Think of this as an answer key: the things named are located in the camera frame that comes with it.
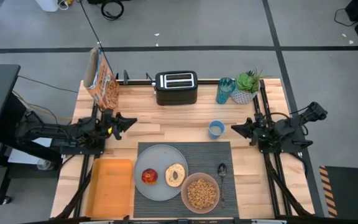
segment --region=succulent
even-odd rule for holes
[[[258,73],[256,68],[254,70],[241,73],[236,78],[237,89],[255,93],[258,91],[260,78],[262,78],[262,76]]]

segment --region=toaster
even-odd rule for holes
[[[155,75],[157,104],[188,105],[197,102],[197,74],[193,71],[160,72]]]

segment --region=cereal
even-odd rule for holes
[[[91,50],[83,85],[102,110],[118,107],[119,84],[97,48]]]
[[[213,184],[199,179],[187,187],[187,197],[191,206],[202,209],[214,204],[216,191]]]

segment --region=wooden table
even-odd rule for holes
[[[288,114],[281,81],[266,79],[265,86],[271,112]],[[150,85],[121,86],[119,108],[116,111],[120,111],[126,118],[137,118],[138,122],[126,133],[122,133],[122,140],[107,139],[102,157],[128,158],[135,164],[138,142],[230,141],[240,218],[273,218],[263,155],[257,147],[249,146],[248,139],[244,139],[230,128],[233,124],[245,123],[247,117],[253,119],[254,104],[238,105],[230,98],[226,104],[219,105],[215,102],[216,89],[216,85],[199,85],[198,100],[193,105],[159,106]],[[261,110],[264,111],[260,95],[259,101]],[[78,118],[90,116],[92,107],[93,99],[81,83],[73,122]],[[225,124],[225,133],[217,140],[208,137],[208,124],[214,119]],[[273,119],[278,120],[282,117],[274,115]],[[314,213],[302,163],[289,154],[282,154],[281,159],[285,180],[291,193],[307,211]],[[92,161],[93,158],[90,158],[88,169],[91,169]],[[83,156],[77,155],[64,165],[60,173],[51,217],[58,215],[76,192],[82,162]],[[134,214],[134,189],[133,185],[129,214],[131,219]],[[284,214],[282,196],[277,186],[276,189],[280,211]],[[88,193],[85,192],[81,215],[85,215],[87,195]]]

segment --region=striped placemat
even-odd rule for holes
[[[181,200],[180,194],[170,200],[156,202],[144,197],[135,189],[135,218],[158,217],[238,217],[236,187],[234,185],[233,162],[229,142],[140,142],[137,154],[156,144],[167,144],[178,149],[186,158],[189,175],[204,172],[214,177],[221,184],[218,166],[225,163],[227,176],[224,178],[225,208],[219,202],[216,208],[207,214],[196,214],[188,210]]]

